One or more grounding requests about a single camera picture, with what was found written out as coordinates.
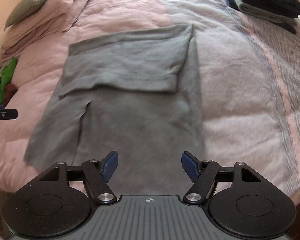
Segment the dark brown garment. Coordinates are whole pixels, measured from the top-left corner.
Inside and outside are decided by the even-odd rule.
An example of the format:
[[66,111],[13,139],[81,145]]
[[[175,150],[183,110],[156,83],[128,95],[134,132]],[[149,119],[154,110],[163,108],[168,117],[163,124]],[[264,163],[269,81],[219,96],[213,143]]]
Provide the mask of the dark brown garment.
[[3,97],[3,102],[2,102],[2,106],[5,108],[9,101],[11,100],[11,98],[17,93],[18,88],[12,84],[12,83],[8,83],[4,89],[4,97]]

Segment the grey folded garment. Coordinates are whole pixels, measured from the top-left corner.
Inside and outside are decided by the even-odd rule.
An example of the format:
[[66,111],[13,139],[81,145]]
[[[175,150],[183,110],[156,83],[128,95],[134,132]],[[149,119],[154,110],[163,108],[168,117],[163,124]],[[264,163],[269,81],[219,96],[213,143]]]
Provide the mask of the grey folded garment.
[[296,34],[295,26],[297,25],[295,18],[289,18],[287,16],[282,16],[275,14],[273,12],[266,11],[244,3],[242,0],[233,0],[238,7],[238,10],[242,13],[254,16],[255,18],[260,18],[269,21],[275,25],[286,29],[292,34]]

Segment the grey t-shirt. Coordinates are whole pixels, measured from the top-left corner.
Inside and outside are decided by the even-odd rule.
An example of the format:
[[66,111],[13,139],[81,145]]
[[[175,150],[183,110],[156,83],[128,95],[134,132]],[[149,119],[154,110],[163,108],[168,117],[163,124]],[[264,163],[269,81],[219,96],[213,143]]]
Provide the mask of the grey t-shirt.
[[74,43],[25,152],[43,171],[111,151],[121,194],[184,194],[184,151],[203,152],[199,62],[193,25],[126,31]]

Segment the pink bed duvet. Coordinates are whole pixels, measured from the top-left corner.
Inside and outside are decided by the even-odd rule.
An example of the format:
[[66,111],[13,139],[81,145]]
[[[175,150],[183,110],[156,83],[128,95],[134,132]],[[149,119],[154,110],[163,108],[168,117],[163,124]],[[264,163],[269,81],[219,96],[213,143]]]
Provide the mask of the pink bed duvet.
[[29,138],[59,81],[70,44],[119,31],[191,23],[196,31],[203,142],[198,158],[247,163],[300,203],[300,18],[296,34],[247,16],[225,0],[89,0],[71,28],[16,57],[0,122],[0,190],[15,192],[37,175],[24,161]]

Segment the pink pillow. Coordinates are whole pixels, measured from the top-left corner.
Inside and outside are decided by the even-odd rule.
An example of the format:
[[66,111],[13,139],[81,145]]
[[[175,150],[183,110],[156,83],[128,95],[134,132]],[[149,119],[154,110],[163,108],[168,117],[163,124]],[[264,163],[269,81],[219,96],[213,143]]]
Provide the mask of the pink pillow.
[[30,44],[57,32],[66,32],[89,0],[47,0],[34,14],[12,25],[2,45],[1,62],[10,60]]

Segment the green garment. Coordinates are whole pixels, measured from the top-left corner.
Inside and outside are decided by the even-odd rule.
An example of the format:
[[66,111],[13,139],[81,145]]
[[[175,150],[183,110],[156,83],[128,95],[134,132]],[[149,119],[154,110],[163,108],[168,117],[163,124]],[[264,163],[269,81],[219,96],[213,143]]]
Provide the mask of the green garment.
[[18,59],[16,57],[13,57],[9,62],[9,64],[2,69],[1,78],[0,78],[0,105],[3,104],[5,87],[11,81],[17,63],[18,63]]

